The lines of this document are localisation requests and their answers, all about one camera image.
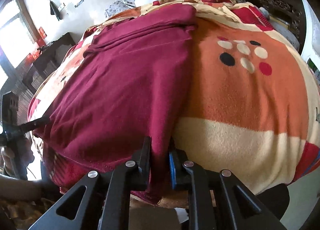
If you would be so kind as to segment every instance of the dark wooden furniture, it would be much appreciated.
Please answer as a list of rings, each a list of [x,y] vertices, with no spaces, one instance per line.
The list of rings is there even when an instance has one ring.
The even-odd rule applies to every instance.
[[[287,23],[291,31],[300,43],[299,53],[301,54],[306,38],[306,14],[302,0],[246,0],[256,5],[264,7],[268,12]]]
[[[55,69],[60,66],[60,63],[57,63],[57,60],[55,59],[56,49],[61,45],[74,46],[75,44],[76,43],[68,32],[61,36],[58,40],[53,41],[52,44],[32,63],[30,69],[22,79],[22,83],[30,90],[32,94],[36,93],[36,88],[34,88],[31,84],[33,82],[33,75],[35,72],[37,72],[43,80],[46,80],[48,76],[45,74],[44,70],[46,69],[48,63],[51,62]]]

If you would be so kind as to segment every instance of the wooden headboard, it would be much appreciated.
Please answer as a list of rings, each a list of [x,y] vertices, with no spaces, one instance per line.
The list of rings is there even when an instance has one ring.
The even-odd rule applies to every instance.
[[[301,54],[306,38],[306,14],[302,0],[246,0],[264,7],[273,16],[279,17],[289,23],[291,31],[300,43],[299,54]]]

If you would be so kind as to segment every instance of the window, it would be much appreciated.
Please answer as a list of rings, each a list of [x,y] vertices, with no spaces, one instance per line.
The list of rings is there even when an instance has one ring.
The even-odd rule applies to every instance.
[[[34,49],[32,38],[17,0],[12,0],[0,12],[0,46],[16,68]]]

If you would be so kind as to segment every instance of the human hand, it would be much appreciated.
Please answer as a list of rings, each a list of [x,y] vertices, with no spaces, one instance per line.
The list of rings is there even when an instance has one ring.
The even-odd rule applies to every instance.
[[[35,159],[35,157],[33,156],[33,152],[31,150],[32,142],[29,139],[24,138],[21,144],[25,144],[25,150],[26,150],[26,152],[23,153],[22,156],[20,157],[21,162],[24,166],[27,167]],[[8,147],[1,148],[0,167],[2,168],[5,167],[5,170],[9,175],[14,175],[12,164],[11,164],[11,159],[13,159],[14,157],[15,157],[14,152],[10,148]]]

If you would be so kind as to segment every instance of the cream dot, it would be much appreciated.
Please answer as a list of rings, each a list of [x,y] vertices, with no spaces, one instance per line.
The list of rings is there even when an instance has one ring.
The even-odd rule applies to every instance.
[[[268,52],[263,47],[256,47],[254,49],[254,52],[259,58],[267,58],[268,57]]]
[[[245,57],[243,57],[242,59],[240,59],[240,63],[241,65],[248,70],[251,74],[254,72],[254,65]]]
[[[236,43],[241,43],[241,44],[245,44],[245,41],[244,41],[244,40],[234,40],[234,42],[236,42]]]
[[[249,47],[248,47],[247,45],[245,45],[245,44],[239,43],[239,44],[237,45],[237,49],[238,49],[241,53],[243,53],[243,54],[245,54],[245,55],[249,55],[249,54],[250,54],[250,49],[249,49]]]
[[[232,49],[232,43],[230,41],[219,40],[218,45],[226,49]]]

